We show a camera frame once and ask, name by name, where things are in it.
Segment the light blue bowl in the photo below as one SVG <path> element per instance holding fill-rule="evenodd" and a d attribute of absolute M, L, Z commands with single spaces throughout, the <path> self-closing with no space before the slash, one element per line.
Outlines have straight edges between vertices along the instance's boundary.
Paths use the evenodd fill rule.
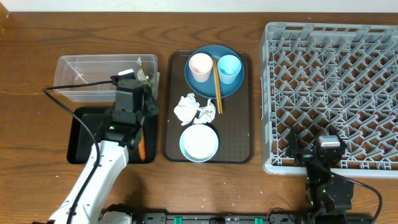
<path fill-rule="evenodd" d="M 205 124 L 194 124 L 182 133 L 179 146 L 181 153 L 189 161 L 206 162 L 217 153 L 218 135 Z"/>

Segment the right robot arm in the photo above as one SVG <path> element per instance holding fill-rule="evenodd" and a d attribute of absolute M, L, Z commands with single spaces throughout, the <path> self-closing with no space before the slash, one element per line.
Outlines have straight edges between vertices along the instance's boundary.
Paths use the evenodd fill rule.
<path fill-rule="evenodd" d="M 331 173 L 346 148 L 333 127 L 306 149 L 299 147 L 295 130 L 290 130 L 286 154 L 294 159 L 295 166 L 306 169 L 305 195 L 312 203 L 311 209 L 297 216 L 295 223 L 348 222 L 345 214 L 352 208 L 354 184 Z"/>

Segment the white napkin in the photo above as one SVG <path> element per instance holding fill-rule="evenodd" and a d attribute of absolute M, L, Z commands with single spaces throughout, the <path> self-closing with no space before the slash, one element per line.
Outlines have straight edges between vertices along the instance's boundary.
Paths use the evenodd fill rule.
<path fill-rule="evenodd" d="M 182 96 L 180 98 L 180 101 L 174 108 L 174 113 L 182 122 L 182 126 L 185 126 L 192 121 L 199 109 L 199 106 L 200 104 L 196 101 L 194 93 L 189 93 L 187 96 Z"/>

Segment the yellow foil snack wrapper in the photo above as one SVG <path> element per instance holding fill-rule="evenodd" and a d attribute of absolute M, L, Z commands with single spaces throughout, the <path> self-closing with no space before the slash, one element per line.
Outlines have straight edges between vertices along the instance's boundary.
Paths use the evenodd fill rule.
<path fill-rule="evenodd" d="M 144 73 L 144 65 L 141 58 L 139 57 L 136 62 L 141 66 L 140 70 L 137 72 L 137 79 L 150 87 L 150 83 L 148 81 L 149 77 Z"/>

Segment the light blue cup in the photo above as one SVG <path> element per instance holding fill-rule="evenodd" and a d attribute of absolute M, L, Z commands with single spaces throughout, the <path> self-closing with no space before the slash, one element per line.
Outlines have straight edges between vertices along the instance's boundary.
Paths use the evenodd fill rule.
<path fill-rule="evenodd" d="M 240 59 L 234 55 L 222 56 L 217 66 L 219 78 L 224 84 L 234 82 L 242 68 Z"/>

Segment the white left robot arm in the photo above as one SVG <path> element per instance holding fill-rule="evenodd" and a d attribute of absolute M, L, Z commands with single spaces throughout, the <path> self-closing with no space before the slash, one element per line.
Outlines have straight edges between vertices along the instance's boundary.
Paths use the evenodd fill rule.
<path fill-rule="evenodd" d="M 134 223 L 136 217 L 120 205 L 104 209 L 104 203 L 121 171 L 129 164 L 154 159 L 159 109 L 152 89 L 144 82 L 113 76 L 116 101 L 96 131 L 53 96 L 49 98 L 71 114 L 93 141 L 86 165 L 70 193 L 48 223 Z"/>

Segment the white tissue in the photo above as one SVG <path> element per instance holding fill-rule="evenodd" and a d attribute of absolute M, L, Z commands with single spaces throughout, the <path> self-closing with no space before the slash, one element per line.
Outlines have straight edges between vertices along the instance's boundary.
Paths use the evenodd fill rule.
<path fill-rule="evenodd" d="M 211 99 L 208 99 L 206 106 L 199 107 L 198 110 L 200 114 L 197 118 L 194 118 L 194 124 L 206 124 L 214 120 L 216 115 L 216 108 L 215 105 L 211 102 Z"/>

